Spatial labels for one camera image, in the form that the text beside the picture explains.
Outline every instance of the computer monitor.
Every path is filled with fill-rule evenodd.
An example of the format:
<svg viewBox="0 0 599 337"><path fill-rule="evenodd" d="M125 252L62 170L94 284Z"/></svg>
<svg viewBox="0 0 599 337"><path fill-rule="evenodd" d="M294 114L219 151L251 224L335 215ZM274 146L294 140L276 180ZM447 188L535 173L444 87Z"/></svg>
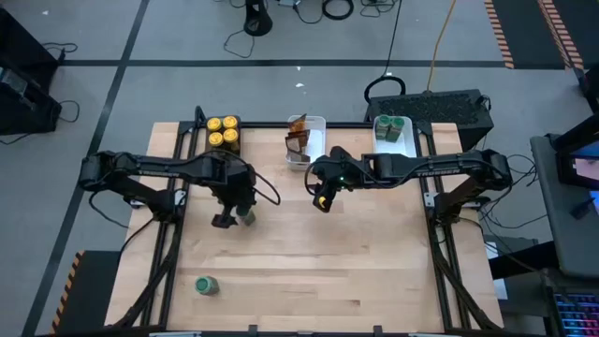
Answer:
<svg viewBox="0 0 599 337"><path fill-rule="evenodd" d="M586 121L553 141L561 183L599 189L599 116Z"/></svg>

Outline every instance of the hazard tape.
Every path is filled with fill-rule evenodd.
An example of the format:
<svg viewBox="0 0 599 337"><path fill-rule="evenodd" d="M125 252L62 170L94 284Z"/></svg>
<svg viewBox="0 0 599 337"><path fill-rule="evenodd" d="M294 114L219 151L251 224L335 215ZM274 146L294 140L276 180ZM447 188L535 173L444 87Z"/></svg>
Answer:
<svg viewBox="0 0 599 337"><path fill-rule="evenodd" d="M568 29L565 27L565 24L563 24L562 17L553 4L553 0L536 1L541 8L543 16L545 16L545 21L553 35L556 46L560 50L560 55L562 56L566 68L574 65L575 68L584 69L584 62L568 33Z"/></svg>
<svg viewBox="0 0 599 337"><path fill-rule="evenodd" d="M66 301L68 300L68 293L73 286L73 281L75 280L75 273L77 272L77 268L79 267L80 261L83 258L83 254L85 251L80 251L75 254L75 259L73 260L73 264L71 265L71 270L68 272L68 276L66 278L65 290L63 291L63 296L60 297L60 303L58 304L58 308L56 309L56 314L54 315L54 319L52 321L52 325L50 327L50 334L55 334L60 325L60 319L65 312Z"/></svg>
<svg viewBox="0 0 599 337"><path fill-rule="evenodd" d="M512 53L509 50L509 47L507 46L504 30L502 29L502 24L499 22L499 18L497 18L497 12L495 11L495 6L493 5L493 2L491 0L485 0L485 8L487 9L487 14L489 15L490 26L493 28L495 38L497 38L499 50L501 51L502 57L504 58L505 67L513 69L514 58L512 58Z"/></svg>

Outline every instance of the gray floor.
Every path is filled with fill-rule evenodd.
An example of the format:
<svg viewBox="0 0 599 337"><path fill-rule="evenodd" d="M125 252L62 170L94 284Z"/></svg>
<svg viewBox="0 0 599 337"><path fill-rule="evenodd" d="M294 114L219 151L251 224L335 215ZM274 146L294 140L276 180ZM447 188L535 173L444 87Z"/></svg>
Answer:
<svg viewBox="0 0 599 337"><path fill-rule="evenodd" d="M118 60L138 12L139 0L0 0L40 42L76 42L80 49L68 59ZM316 1L300 10L306 20L318 14ZM393 58L429 60L445 19L449 1L404 0ZM393 24L392 14L380 19L353 15L345 22L323 20L308 26L289 8L270 1L274 28L256 39L253 59L384 60ZM151 0L132 59L233 60L222 43L241 29L243 9L227 1ZM232 49L246 52L249 37L232 40ZM441 44L439 60L500 61L483 0L459 1ZM55 133L35 135L0 147L0 325L4 334L21 334L50 251L65 216L90 140L113 81L114 67L61 67L51 94L81 104L76 124L60 123ZM111 112L100 150L143 154L155 122L190 120L195 105L207 114L239 114L250 121L282 121L291 114L321 115L329 121L361 121L366 110L364 87L380 76L380 66L248 66L129 67ZM408 93L426 88L428 69L392 67ZM486 147L504 154L530 156L528 138L562 132L590 115L569 71L505 68L437 68L433 91L478 88L492 99L495 128ZM382 84L373 95L397 92ZM73 113L65 107L65 115ZM515 159L514 167L529 164ZM116 250L124 230L80 205L63 260L52 285L38 333L48 332L68 267L75 253ZM129 208L110 193L99 195L99 207L122 222ZM495 214L514 226L544 213L538 184L517 186ZM494 227L501 235L551 240L546 221L518 230Z"/></svg>

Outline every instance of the white bin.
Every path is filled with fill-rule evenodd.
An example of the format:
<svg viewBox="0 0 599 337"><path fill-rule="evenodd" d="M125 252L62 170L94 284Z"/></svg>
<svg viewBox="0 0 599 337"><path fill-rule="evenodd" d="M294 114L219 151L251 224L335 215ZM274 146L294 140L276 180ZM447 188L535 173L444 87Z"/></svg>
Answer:
<svg viewBox="0 0 599 337"><path fill-rule="evenodd" d="M416 145L414 144L414 128L412 127L412 120L403 116L402 119L402 133L396 142L376 138L376 123L378 122L378 116L374 119L373 145L376 154L403 154L405 156L416 158Z"/></svg>
<svg viewBox="0 0 599 337"><path fill-rule="evenodd" d="M295 121L299 115L289 117L288 122ZM313 163L319 156L325 154L325 144L327 137L327 121L320 116L306 116L306 129L310 130L306 154L310 156L310 163ZM305 171L310 163L294 162L285 156L285 161L290 169Z"/></svg>

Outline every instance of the wooden tabletop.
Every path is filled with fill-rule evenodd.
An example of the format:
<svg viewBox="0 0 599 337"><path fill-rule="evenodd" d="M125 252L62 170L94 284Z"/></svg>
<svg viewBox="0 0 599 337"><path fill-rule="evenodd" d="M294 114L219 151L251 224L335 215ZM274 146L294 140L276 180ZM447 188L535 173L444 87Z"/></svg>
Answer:
<svg viewBox="0 0 599 337"><path fill-rule="evenodd" d="M148 155L172 157L177 127L155 124ZM439 154L461 152L455 125L433 125L433 130ZM257 324L260 331L369 332L374 325L385 332L443 331L418 180L392 190L344 191L329 214L321 213L304 189L303 172L286 167L286 132L241 132L243 158L283 200L276 207L256 196L252 226L211 226L222 206L210 189L191 187L168 329L247 330ZM204 139L201 131L198 153ZM359 158L373 151L372 131L329 129L328 151L334 145ZM449 191L463 179L444 177L444 186ZM163 178L141 181L156 189L167 185ZM272 193L263 183L257 188ZM472 211L462 216L477 219ZM150 217L148 210L133 211L128 235ZM106 324L118 320L147 284L157 229L157 224L148 227L125 250ZM502 325L480 229L459 223L454 237L464 285ZM218 295L196 292L195 281L204 275L218 280ZM451 286L448 292L458 326ZM162 294L156 292L153 322Z"/></svg>

